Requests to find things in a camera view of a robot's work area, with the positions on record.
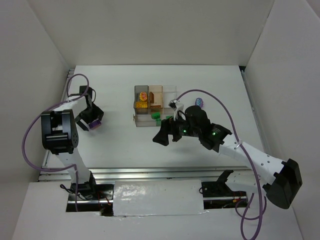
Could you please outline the purple lego brick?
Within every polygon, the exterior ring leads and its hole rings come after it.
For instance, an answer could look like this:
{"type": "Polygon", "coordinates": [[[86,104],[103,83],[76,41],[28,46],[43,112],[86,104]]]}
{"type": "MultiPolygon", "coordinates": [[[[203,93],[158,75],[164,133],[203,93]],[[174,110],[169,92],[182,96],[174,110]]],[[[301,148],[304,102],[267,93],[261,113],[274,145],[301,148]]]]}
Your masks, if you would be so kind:
{"type": "Polygon", "coordinates": [[[89,123],[88,126],[91,130],[94,130],[94,129],[98,128],[101,124],[102,124],[101,121],[99,119],[96,119],[96,120],[92,121],[91,123],[89,123]]]}

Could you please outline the brown lego brick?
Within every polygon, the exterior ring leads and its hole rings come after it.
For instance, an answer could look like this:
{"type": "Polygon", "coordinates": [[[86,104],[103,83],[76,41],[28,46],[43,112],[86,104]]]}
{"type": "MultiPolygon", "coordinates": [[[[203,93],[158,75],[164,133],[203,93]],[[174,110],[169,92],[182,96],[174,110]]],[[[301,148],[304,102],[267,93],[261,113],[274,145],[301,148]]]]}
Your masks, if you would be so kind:
{"type": "Polygon", "coordinates": [[[155,103],[150,104],[150,109],[161,109],[161,108],[162,108],[161,104],[155,104],[155,103]]]}

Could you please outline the purple butterfly lego piece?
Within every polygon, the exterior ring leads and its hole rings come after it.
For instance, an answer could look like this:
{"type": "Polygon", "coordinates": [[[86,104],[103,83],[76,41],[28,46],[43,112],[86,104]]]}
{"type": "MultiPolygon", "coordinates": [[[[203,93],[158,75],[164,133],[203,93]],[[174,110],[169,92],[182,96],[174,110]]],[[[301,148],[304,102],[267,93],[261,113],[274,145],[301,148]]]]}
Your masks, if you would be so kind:
{"type": "Polygon", "coordinates": [[[195,106],[198,106],[200,108],[203,108],[204,106],[204,101],[202,98],[200,97],[197,97],[196,100],[195,100],[195,103],[194,103],[195,106]]]}

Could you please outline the yellow lego brick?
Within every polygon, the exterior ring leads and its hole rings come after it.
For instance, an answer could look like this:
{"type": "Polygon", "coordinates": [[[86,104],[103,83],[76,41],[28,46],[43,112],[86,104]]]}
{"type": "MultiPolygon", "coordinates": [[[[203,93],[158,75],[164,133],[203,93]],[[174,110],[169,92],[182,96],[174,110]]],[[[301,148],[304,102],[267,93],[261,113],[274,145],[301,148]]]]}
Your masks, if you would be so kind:
{"type": "Polygon", "coordinates": [[[148,102],[147,101],[137,101],[135,103],[136,109],[147,109],[148,108],[148,102]]]}
{"type": "Polygon", "coordinates": [[[148,94],[146,92],[140,92],[139,93],[139,100],[142,102],[145,102],[148,100],[148,94]]]}

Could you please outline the brown yellow lego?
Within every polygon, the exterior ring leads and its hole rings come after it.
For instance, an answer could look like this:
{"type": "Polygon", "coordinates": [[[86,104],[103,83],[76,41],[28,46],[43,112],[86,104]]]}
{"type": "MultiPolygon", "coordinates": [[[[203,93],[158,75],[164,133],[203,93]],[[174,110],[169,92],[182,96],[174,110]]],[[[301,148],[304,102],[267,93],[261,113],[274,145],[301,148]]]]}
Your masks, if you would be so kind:
{"type": "Polygon", "coordinates": [[[153,92],[150,92],[150,93],[149,93],[149,102],[150,102],[151,104],[154,104],[154,103],[155,103],[155,95],[154,95],[153,92]]]}

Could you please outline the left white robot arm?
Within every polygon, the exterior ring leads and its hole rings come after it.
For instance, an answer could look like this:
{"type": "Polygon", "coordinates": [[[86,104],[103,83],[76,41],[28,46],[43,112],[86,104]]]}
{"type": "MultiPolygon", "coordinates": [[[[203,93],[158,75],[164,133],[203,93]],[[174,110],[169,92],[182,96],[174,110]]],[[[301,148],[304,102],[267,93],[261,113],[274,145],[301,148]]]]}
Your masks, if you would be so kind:
{"type": "Polygon", "coordinates": [[[40,116],[43,147],[68,168],[71,186],[67,191],[84,200],[98,197],[96,180],[78,150],[78,128],[88,132],[102,124],[104,112],[94,103],[95,93],[82,85],[79,93],[70,95],[66,103],[40,116]]]}

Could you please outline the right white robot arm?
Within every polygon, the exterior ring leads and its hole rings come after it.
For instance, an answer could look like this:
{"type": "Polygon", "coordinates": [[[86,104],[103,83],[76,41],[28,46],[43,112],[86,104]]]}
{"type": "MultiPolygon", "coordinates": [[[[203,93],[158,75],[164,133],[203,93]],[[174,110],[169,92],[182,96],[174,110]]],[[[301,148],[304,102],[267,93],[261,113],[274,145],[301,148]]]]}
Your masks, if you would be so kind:
{"type": "Polygon", "coordinates": [[[173,142],[182,137],[198,138],[207,150],[243,163],[262,180],[258,191],[281,209],[291,206],[303,184],[300,166],[295,160],[284,161],[237,139],[229,129],[212,123],[199,106],[189,106],[185,111],[176,108],[172,117],[161,121],[152,141],[167,146],[169,136],[173,142]]]}

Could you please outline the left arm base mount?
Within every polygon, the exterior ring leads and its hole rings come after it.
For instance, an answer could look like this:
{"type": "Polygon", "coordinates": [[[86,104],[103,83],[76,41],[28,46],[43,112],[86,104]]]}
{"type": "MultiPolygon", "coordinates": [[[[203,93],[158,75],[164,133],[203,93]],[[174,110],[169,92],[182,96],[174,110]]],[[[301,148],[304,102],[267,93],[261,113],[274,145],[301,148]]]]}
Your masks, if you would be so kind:
{"type": "Polygon", "coordinates": [[[95,193],[81,193],[78,189],[77,196],[72,188],[60,184],[61,189],[68,193],[66,212],[96,212],[104,217],[114,215],[114,185],[98,184],[95,193]]]}

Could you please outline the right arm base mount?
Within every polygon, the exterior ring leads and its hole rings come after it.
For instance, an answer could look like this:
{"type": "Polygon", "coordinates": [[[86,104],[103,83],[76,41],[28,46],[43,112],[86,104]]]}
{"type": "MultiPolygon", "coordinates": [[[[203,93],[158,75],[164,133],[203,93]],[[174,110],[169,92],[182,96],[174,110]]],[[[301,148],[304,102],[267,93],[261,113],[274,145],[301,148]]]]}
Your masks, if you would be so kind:
{"type": "Polygon", "coordinates": [[[202,182],[199,193],[203,197],[205,210],[245,208],[248,204],[247,193],[232,191],[225,184],[217,181],[202,182]]]}

